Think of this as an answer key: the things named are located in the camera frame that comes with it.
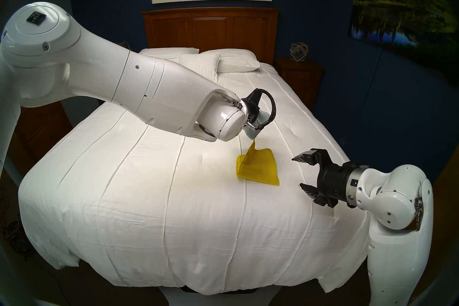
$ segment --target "white comforter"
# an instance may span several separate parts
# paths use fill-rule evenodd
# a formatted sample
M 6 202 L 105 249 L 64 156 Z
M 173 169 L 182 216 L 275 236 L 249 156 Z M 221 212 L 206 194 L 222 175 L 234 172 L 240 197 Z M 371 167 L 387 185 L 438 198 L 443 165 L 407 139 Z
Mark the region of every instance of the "white comforter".
M 312 278 L 331 291 L 350 278 L 367 254 L 369 219 L 343 202 L 313 204 L 298 184 L 315 185 L 319 167 L 291 160 L 326 148 L 341 164 L 344 152 L 273 67 L 219 74 L 218 83 L 239 97 L 256 87 L 273 95 L 277 116 L 256 148 L 273 151 L 280 186 L 236 177 L 251 143 L 243 132 L 208 143 L 105 103 L 20 186 L 25 231 L 51 265 L 81 258 L 114 285 L 205 295 Z

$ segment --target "cable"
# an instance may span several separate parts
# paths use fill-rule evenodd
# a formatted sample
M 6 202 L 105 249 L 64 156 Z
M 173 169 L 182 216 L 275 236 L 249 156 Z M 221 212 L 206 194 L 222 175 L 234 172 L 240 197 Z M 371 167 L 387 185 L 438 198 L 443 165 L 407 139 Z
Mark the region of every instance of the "cable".
M 371 78 L 370 78 L 370 82 L 368 83 L 368 86 L 367 86 L 367 91 L 365 92 L 365 96 L 362 100 L 362 104 L 360 106 L 360 109 L 357 111 L 357 114 L 355 115 L 355 120 L 354 122 L 352 123 L 352 126 L 351 128 L 349 129 L 348 133 L 344 136 L 342 142 L 344 144 L 347 143 L 347 138 L 349 137 L 349 135 L 354 131 L 354 128 L 358 122 L 358 120 L 360 119 L 360 116 L 362 116 L 362 111 L 364 109 L 364 105 L 367 101 L 367 98 L 368 98 L 368 95 L 370 93 L 370 88 L 371 86 L 373 85 L 373 81 L 375 79 L 375 75 L 376 75 L 376 71 L 378 69 L 378 65 L 379 65 L 379 60 L 381 59 L 381 54 L 382 54 L 382 47 L 380 48 L 379 50 L 379 54 L 378 54 L 378 58 L 376 59 L 376 64 L 375 64 L 375 67 L 373 68 L 373 72 L 371 73 Z
M 59 278 L 57 276 L 51 274 L 49 271 L 43 269 L 42 267 L 38 267 L 38 268 L 41 269 L 42 271 L 44 271 L 46 274 L 48 274 L 49 276 L 51 276 L 52 278 L 54 278 L 57 281 L 57 285 L 59 286 L 59 290 L 61 291 L 62 297 L 64 298 L 64 300 L 67 303 L 67 305 L 70 306 L 70 303 L 68 302 L 67 297 L 65 297 L 65 294 L 62 291 L 62 286 L 61 286 L 61 282 L 59 281 Z
M 5 214 L 8 207 L 10 207 L 10 198 L 5 196 L 5 192 L 5 187 L 0 187 L 0 227 L 3 232 L 3 238 L 7 239 L 5 231 L 5 229 L 7 228 L 5 226 Z

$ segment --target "bed frame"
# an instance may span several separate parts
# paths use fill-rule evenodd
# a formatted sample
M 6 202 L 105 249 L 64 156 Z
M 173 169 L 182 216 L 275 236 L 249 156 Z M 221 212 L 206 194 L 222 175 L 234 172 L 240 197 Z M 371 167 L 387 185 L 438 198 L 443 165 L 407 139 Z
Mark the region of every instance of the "bed frame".
M 142 12 L 149 48 L 239 48 L 273 64 L 277 8 L 196 7 Z

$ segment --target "pillow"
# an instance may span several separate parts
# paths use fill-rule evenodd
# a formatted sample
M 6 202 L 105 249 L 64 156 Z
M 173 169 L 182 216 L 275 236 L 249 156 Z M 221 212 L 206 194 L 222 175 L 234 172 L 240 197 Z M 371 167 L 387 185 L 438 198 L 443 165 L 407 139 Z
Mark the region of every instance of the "pillow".
M 167 59 L 180 63 L 180 56 L 182 54 L 198 54 L 199 49 L 196 48 L 147 48 L 142 49 L 139 54 L 152 56 L 155 58 Z
M 220 53 L 217 72 L 251 72 L 260 67 L 255 54 L 246 49 L 215 49 L 204 53 Z
M 217 82 L 220 53 L 182 54 L 180 64 L 213 82 Z

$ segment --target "yellow towel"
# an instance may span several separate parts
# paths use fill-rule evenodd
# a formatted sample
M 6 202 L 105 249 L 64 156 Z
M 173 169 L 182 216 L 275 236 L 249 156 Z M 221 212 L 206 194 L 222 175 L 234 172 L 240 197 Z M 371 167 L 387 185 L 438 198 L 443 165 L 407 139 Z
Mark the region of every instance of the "yellow towel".
M 244 179 L 279 186 L 276 160 L 271 149 L 255 149 L 255 140 L 246 154 L 236 159 L 236 175 Z

